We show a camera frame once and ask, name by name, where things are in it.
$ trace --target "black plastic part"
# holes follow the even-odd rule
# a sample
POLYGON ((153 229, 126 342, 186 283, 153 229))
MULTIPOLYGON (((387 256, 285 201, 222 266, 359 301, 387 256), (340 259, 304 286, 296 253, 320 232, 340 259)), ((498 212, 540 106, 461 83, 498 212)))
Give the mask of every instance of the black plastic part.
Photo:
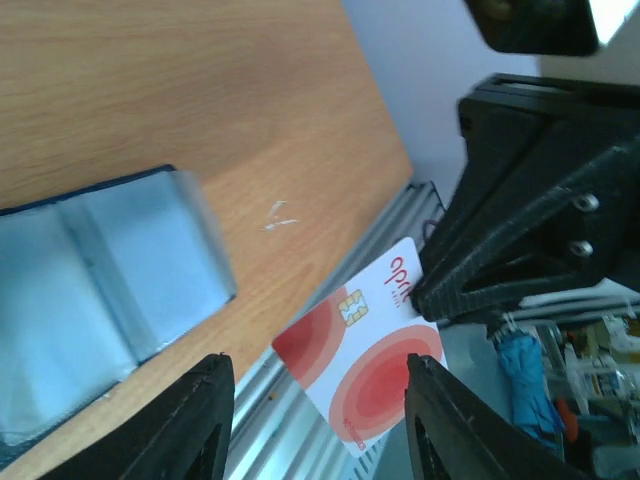
POLYGON ((415 480, 591 478, 507 423, 432 357, 409 355, 405 411, 415 480))
POLYGON ((627 224, 618 259, 607 275, 614 282, 640 292, 640 205, 627 224))
POLYGON ((43 480, 221 480, 233 419, 231 358, 209 355, 43 480))
POLYGON ((640 89, 497 75, 459 114, 468 164, 420 253, 418 312, 455 321, 616 270, 638 211, 640 89), (574 205, 584 195, 597 209, 574 205))
POLYGON ((588 0, 466 0, 487 45, 505 53, 588 56, 600 43, 588 0))

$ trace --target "scratch mark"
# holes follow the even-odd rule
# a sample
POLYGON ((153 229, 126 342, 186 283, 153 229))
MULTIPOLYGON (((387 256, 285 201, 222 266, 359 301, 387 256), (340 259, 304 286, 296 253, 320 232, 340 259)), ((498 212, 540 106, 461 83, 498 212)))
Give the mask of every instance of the scratch mark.
POLYGON ((280 209, 280 207, 282 205, 284 205, 285 203, 287 203, 285 200, 278 200, 276 203, 273 204, 273 206, 271 207, 271 210, 269 210, 269 218, 273 217, 276 212, 280 209))
POLYGON ((278 225, 290 225, 292 223, 300 223, 300 222, 298 220, 282 220, 281 222, 270 223, 269 225, 264 227, 264 230, 266 230, 267 232, 270 232, 271 230, 274 230, 278 225))

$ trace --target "blue umbrella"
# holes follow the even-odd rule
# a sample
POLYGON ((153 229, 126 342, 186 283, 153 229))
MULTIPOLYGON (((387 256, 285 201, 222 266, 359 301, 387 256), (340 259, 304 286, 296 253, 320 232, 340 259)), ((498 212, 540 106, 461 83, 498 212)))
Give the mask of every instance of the blue umbrella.
POLYGON ((511 380, 513 424, 555 448, 555 444, 544 437, 564 431, 564 424, 544 389, 540 343, 516 330, 503 337, 496 349, 500 365, 511 380))

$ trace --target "white card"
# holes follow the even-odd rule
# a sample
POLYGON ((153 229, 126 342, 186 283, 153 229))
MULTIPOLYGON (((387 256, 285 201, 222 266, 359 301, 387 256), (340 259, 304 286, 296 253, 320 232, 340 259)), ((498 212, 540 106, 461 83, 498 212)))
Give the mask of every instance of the white card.
POLYGON ((404 238, 273 342, 353 456, 404 418, 409 353, 446 366, 436 324, 409 300, 421 277, 415 243, 404 238))

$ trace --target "metal bolt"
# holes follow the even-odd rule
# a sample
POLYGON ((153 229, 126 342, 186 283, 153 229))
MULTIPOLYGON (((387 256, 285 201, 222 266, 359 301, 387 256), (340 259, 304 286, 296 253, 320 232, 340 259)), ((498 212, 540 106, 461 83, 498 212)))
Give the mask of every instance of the metal bolt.
POLYGON ((593 255, 593 245, 586 240, 580 240, 578 242, 571 242, 569 244, 569 250, 576 257, 587 258, 593 255))
POLYGON ((600 206, 600 201, 598 200, 598 197, 592 193, 588 193, 576 198, 573 201, 573 206, 581 212, 594 212, 600 206))

